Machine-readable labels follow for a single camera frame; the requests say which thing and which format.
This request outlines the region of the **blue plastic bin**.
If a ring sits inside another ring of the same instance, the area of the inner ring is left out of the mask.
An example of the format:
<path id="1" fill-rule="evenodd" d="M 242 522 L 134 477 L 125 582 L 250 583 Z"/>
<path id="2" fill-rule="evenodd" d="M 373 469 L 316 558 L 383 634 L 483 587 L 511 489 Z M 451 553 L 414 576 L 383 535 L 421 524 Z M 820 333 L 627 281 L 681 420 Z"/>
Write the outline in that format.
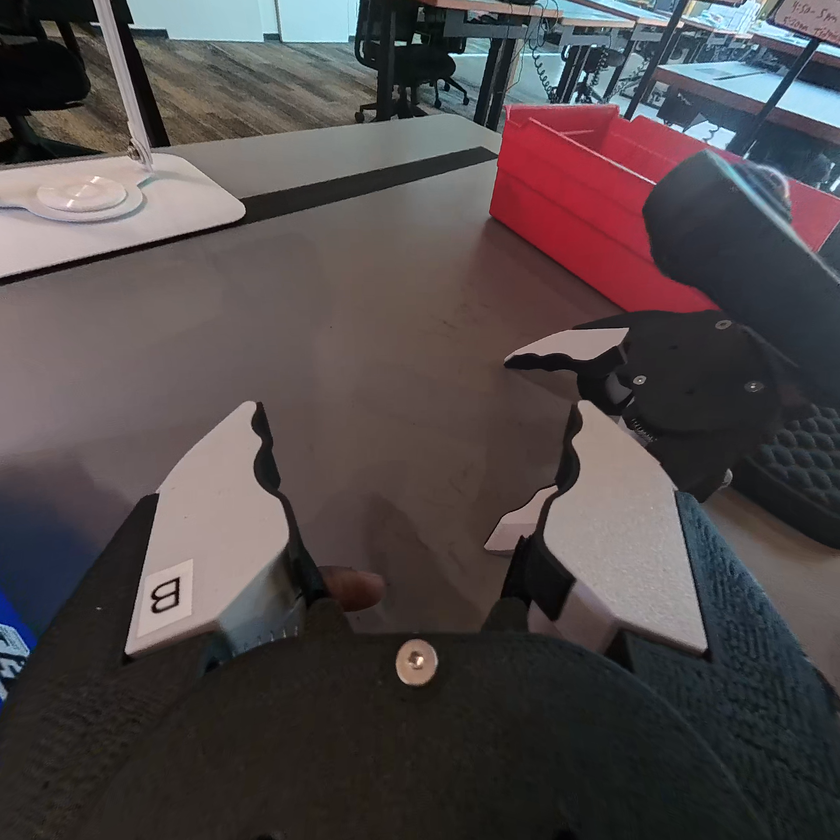
<path id="1" fill-rule="evenodd" d="M 12 603 L 1 592 L 1 706 L 18 680 L 36 645 L 32 634 Z"/>

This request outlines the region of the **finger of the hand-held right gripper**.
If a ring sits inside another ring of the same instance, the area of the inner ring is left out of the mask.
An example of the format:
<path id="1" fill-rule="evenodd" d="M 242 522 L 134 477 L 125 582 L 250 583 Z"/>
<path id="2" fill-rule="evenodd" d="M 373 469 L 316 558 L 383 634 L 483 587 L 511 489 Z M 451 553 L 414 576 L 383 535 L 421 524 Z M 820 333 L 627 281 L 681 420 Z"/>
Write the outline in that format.
<path id="1" fill-rule="evenodd" d="M 623 344 L 628 332 L 628 328 L 557 332 L 510 353 L 503 365 L 514 371 L 608 375 L 624 363 Z"/>
<path id="2" fill-rule="evenodd" d="M 512 557 L 520 540 L 534 533 L 544 504 L 557 491 L 556 486 L 541 488 L 524 505 L 504 514 L 487 538 L 484 551 L 500 557 Z"/>

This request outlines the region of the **grey board on stand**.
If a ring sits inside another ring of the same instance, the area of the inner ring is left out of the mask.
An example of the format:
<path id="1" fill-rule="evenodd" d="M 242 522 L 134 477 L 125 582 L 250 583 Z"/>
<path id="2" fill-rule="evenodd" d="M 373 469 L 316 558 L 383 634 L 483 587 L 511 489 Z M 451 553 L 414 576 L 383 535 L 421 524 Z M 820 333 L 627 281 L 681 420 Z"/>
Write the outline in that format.
<path id="1" fill-rule="evenodd" d="M 649 91 L 654 85 L 655 71 L 662 61 L 667 59 L 670 52 L 673 50 L 672 41 L 674 41 L 676 30 L 681 23 L 681 19 L 689 3 L 690 1 L 675 2 L 672 9 L 672 15 L 670 16 L 661 38 L 657 43 L 654 54 L 649 60 L 643 77 L 639 81 L 637 89 L 635 90 L 635 93 L 625 110 L 623 117 L 626 121 L 632 121 L 640 105 L 646 102 Z"/>
<path id="2" fill-rule="evenodd" d="M 781 1 L 774 6 L 771 14 L 773 25 L 806 38 L 806 44 L 750 125 L 735 134 L 727 147 L 729 152 L 738 156 L 749 152 L 762 126 L 798 80 L 819 46 L 829 44 L 839 47 L 838 10 L 838 1 Z"/>

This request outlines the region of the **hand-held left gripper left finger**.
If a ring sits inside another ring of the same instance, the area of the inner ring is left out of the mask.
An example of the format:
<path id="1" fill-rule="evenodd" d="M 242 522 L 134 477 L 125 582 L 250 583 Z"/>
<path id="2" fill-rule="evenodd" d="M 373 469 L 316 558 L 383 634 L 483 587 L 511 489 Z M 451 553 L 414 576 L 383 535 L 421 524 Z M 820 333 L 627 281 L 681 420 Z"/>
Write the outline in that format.
<path id="1" fill-rule="evenodd" d="M 202 634 L 233 655 L 301 634 L 299 530 L 261 402 L 243 402 L 159 486 L 124 653 Z"/>

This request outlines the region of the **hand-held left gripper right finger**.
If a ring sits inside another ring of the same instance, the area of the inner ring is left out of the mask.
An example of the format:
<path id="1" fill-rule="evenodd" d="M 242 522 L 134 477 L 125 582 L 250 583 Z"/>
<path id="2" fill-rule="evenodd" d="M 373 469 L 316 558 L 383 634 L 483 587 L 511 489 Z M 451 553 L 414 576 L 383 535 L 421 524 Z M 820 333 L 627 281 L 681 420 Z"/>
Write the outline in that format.
<path id="1" fill-rule="evenodd" d="M 656 458 L 579 401 L 552 486 L 526 538 L 528 630 L 602 655 L 621 632 L 704 655 L 676 488 Z"/>

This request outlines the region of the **person's left hand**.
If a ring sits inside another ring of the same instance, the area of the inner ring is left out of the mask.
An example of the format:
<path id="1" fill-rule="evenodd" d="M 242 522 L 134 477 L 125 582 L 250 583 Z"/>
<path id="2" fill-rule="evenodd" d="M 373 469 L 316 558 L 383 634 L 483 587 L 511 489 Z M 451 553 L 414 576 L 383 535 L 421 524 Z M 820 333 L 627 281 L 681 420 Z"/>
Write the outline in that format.
<path id="1" fill-rule="evenodd" d="M 329 598 L 347 613 L 359 613 L 377 606 L 385 596 L 385 581 L 376 573 L 343 566 L 320 566 Z"/>

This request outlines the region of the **black office chair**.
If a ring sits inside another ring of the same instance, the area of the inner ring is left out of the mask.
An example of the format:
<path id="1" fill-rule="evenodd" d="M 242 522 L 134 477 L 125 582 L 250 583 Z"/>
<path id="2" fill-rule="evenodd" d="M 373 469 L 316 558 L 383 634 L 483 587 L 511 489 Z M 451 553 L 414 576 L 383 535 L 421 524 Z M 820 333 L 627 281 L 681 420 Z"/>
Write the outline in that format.
<path id="1" fill-rule="evenodd" d="M 98 154 L 43 138 L 27 117 L 80 106 L 91 83 L 76 49 L 50 40 L 28 2 L 8 2 L 1 23 L 1 117 L 11 137 L 1 142 L 1 163 L 15 165 Z"/>
<path id="2" fill-rule="evenodd" d="M 441 40 L 432 36 L 414 43 L 419 6 L 415 2 L 360 1 L 353 36 L 353 53 L 363 66 L 376 72 L 376 101 L 359 106 L 354 114 L 358 124 L 364 123 L 368 111 L 375 112 L 376 121 L 384 121 L 380 105 L 385 94 L 397 91 L 391 100 L 387 119 L 412 119 L 426 116 L 418 105 L 418 90 L 422 85 L 434 89 L 434 107 L 440 108 L 438 84 L 454 88 L 463 94 L 463 104 L 469 105 L 467 90 L 454 80 L 456 63 Z"/>

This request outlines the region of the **red plastic bin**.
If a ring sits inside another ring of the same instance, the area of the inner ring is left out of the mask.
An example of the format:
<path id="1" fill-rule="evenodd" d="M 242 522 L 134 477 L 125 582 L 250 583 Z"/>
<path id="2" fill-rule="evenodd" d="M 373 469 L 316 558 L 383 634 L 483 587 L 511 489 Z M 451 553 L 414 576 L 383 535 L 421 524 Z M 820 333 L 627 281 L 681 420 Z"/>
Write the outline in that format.
<path id="1" fill-rule="evenodd" d="M 691 155 L 748 164 L 616 106 L 505 108 L 490 215 L 623 312 L 695 314 L 717 306 L 666 278 L 650 255 L 643 205 Z"/>

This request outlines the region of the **black tape strip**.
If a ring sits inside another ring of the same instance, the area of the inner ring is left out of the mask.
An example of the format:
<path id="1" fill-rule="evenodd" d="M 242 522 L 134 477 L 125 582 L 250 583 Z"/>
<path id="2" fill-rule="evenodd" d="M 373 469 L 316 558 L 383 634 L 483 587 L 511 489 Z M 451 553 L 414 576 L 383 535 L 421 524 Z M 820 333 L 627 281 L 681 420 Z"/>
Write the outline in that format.
<path id="1" fill-rule="evenodd" d="M 475 147 L 394 164 L 378 170 L 332 178 L 324 182 L 247 196 L 242 200 L 245 214 L 236 222 L 236 225 L 255 224 L 271 218 L 349 201 L 356 197 L 383 192 L 397 186 L 496 161 L 497 157 L 497 153 L 485 147 Z"/>

